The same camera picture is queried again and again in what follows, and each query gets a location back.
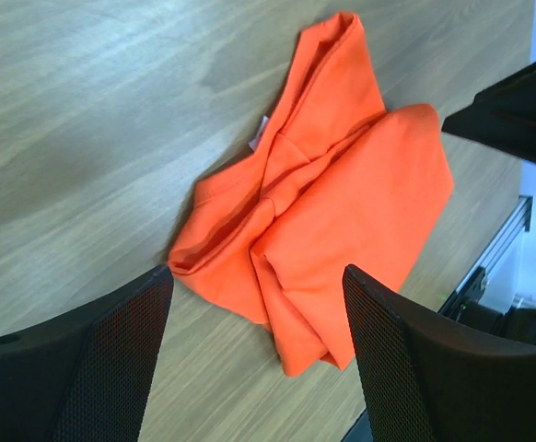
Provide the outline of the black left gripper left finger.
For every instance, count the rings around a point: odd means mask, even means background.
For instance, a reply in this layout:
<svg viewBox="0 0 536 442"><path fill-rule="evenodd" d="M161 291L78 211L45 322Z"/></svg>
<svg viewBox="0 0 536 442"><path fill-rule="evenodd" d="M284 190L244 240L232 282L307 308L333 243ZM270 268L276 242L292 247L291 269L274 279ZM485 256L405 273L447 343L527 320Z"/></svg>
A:
<svg viewBox="0 0 536 442"><path fill-rule="evenodd" d="M173 290L159 265L0 336L0 441L138 439Z"/></svg>

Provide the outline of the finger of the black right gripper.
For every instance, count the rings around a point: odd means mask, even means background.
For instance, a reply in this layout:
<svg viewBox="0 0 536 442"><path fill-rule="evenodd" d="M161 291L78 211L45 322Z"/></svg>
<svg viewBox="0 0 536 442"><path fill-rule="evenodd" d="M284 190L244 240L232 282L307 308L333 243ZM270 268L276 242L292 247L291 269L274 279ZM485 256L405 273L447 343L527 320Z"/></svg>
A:
<svg viewBox="0 0 536 442"><path fill-rule="evenodd" d="M536 164L536 62L477 93L442 131Z"/></svg>

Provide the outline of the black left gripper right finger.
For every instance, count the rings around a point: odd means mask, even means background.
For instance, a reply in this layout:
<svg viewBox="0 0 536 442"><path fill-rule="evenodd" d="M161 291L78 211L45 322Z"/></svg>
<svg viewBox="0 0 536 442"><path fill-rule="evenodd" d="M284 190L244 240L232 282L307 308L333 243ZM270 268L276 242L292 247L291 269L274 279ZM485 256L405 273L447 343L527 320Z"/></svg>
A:
<svg viewBox="0 0 536 442"><path fill-rule="evenodd" d="M536 441L536 345L450 320L349 265L344 301L376 441Z"/></svg>

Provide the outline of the orange t shirt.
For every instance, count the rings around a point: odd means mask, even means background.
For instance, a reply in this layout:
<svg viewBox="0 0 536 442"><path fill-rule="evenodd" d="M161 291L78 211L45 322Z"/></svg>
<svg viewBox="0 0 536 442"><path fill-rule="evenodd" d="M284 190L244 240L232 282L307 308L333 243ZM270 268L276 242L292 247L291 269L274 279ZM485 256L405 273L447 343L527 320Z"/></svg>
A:
<svg viewBox="0 0 536 442"><path fill-rule="evenodd" d="M196 184L169 268L266 328L288 376L345 368L344 268L399 289L452 189L437 111L385 107L360 18L339 12L300 34L255 150Z"/></svg>

